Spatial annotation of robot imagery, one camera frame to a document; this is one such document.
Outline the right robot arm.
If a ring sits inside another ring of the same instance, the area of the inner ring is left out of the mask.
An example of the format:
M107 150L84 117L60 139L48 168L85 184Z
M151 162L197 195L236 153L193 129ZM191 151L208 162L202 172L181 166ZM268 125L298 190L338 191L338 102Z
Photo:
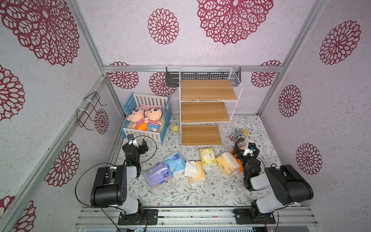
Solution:
M238 225L279 224L274 217L276 211L314 197L310 184L291 165L261 169L259 153L255 143L250 142L246 149L240 149L235 142L232 154L242 162L244 187L250 192L272 189L265 197L252 201L248 209L233 210Z

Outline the orange tissue pack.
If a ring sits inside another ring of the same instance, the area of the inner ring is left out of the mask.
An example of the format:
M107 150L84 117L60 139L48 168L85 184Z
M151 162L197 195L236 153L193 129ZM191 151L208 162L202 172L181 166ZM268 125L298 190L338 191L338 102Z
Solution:
M232 150L232 155L234 156L234 158L240 160L240 154L241 154L241 150L239 148L234 148Z

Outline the green tissue pack bottom shelf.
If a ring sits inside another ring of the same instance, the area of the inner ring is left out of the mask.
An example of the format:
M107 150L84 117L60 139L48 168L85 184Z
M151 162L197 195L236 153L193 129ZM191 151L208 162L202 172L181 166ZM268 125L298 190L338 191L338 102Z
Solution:
M217 165L213 148L200 148L199 154L203 167L213 167Z

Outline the beige tissue pack bottom shelf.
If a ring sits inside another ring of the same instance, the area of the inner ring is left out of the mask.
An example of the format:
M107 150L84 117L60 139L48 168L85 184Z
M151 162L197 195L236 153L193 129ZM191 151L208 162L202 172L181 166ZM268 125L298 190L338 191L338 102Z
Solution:
M201 184L206 180L202 162L200 160L187 161L184 175L185 177L188 177L188 181L191 185Z

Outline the purple tissue pack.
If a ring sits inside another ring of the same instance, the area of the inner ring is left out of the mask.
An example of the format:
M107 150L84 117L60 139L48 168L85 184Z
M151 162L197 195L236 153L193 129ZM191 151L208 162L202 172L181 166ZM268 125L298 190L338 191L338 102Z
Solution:
M170 170L170 166L165 162L146 170L145 176L149 182L151 188L156 188L157 186L165 183L173 177Z

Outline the yellow tissue pack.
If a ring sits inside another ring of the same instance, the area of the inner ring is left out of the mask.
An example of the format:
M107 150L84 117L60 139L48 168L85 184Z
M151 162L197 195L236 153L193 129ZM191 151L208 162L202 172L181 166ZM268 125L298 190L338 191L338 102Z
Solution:
M230 176L232 173L241 170L241 164L230 152L224 152L216 158L217 165L224 174Z

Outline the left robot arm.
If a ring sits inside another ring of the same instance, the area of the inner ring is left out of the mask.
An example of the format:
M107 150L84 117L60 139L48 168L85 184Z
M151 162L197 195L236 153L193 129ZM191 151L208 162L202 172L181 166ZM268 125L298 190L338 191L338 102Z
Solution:
M112 208L119 212L117 225L156 225L157 209L145 209L140 200L128 195L128 181L141 174L140 156L148 151L145 139L139 144L129 139L123 145L126 155L124 163L97 169L93 183L90 206L94 208Z

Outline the light blue tissue pack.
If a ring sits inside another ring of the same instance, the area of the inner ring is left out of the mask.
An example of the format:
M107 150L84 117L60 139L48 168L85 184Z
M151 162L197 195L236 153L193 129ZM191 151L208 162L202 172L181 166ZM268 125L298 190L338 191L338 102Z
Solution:
M186 162L179 152L170 155L164 161L169 166L173 178L180 177L185 173Z

